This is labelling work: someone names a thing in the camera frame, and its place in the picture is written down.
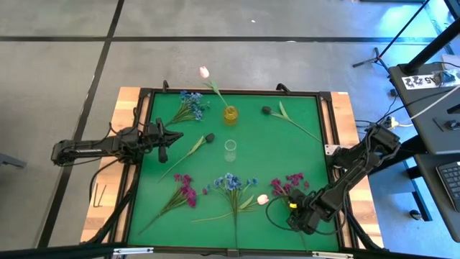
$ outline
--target pink tulip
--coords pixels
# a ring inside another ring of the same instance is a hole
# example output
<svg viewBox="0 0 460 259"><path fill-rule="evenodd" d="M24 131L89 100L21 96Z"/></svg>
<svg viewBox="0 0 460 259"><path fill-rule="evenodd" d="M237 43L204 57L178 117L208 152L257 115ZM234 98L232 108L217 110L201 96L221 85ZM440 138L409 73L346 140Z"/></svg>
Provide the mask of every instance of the pink tulip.
<svg viewBox="0 0 460 259"><path fill-rule="evenodd" d="M209 71L205 66L200 67L200 76L204 79L209 77Z"/></svg>
<svg viewBox="0 0 460 259"><path fill-rule="evenodd" d="M269 201L268 196L266 194L262 194L261 196L257 197L257 203L259 205L264 205Z"/></svg>

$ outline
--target tripod stand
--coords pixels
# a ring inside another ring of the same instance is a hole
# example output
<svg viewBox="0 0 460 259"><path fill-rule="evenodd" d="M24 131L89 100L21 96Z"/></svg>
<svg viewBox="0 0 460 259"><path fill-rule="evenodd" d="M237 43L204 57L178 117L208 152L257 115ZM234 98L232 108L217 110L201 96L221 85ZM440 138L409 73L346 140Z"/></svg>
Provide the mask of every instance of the tripod stand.
<svg viewBox="0 0 460 259"><path fill-rule="evenodd" d="M368 63L376 63L376 64L380 64L386 71L387 73L390 74L390 72L388 71L388 67L387 65L385 64L385 62L383 62L382 60L382 56L387 52L387 50L391 47L391 45L393 45L393 43L395 43L395 41L398 39L399 36L401 36L401 34L404 32L404 30L409 26L409 24L417 17L417 15L423 10L423 8L426 6L426 4L429 2L430 0L426 0L422 6L415 12L415 14L412 16L412 18L409 19L409 22L407 24L404 25L404 27L398 32L398 34L393 38L393 40L391 40L391 42L387 45L387 47L382 51L382 53L379 53L379 49L377 47L374 48L374 51L375 51L375 58L371 58L369 60L365 60L365 61L362 61L362 62L359 62L359 63L356 63L356 64L353 64L352 67L353 68L357 68L361 65L364 65L364 64L368 64Z"/></svg>

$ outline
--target black flower bud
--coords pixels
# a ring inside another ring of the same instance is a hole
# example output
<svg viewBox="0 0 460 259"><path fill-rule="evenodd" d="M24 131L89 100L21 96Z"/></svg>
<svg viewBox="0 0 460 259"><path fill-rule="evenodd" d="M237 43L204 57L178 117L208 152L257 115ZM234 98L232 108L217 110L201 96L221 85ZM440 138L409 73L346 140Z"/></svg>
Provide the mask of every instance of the black flower bud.
<svg viewBox="0 0 460 259"><path fill-rule="evenodd" d="M262 107L262 112L265 114L270 114L272 112L272 109L268 106Z"/></svg>
<svg viewBox="0 0 460 259"><path fill-rule="evenodd" d="M211 142L213 142L213 140L214 140L214 134L213 134L213 133L208 134L208 135L206 136L206 142L207 142L207 143L211 143Z"/></svg>

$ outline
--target computer keyboard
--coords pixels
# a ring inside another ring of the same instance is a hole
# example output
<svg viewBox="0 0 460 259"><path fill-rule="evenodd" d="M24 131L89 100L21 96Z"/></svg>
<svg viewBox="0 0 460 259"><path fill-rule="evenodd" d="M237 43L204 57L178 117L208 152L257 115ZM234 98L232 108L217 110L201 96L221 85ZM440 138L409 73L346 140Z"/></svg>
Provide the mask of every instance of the computer keyboard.
<svg viewBox="0 0 460 259"><path fill-rule="evenodd" d="M460 212L460 162L436 168L455 210Z"/></svg>

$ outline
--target clear glass cup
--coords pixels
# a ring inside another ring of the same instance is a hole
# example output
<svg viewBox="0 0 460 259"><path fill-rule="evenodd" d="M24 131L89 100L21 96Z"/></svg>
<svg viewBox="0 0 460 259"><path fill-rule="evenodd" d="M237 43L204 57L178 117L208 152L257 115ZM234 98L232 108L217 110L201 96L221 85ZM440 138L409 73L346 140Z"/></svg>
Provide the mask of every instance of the clear glass cup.
<svg viewBox="0 0 460 259"><path fill-rule="evenodd" d="M236 142L234 140L227 140L225 142L225 153L224 159L227 162L233 162L236 160Z"/></svg>

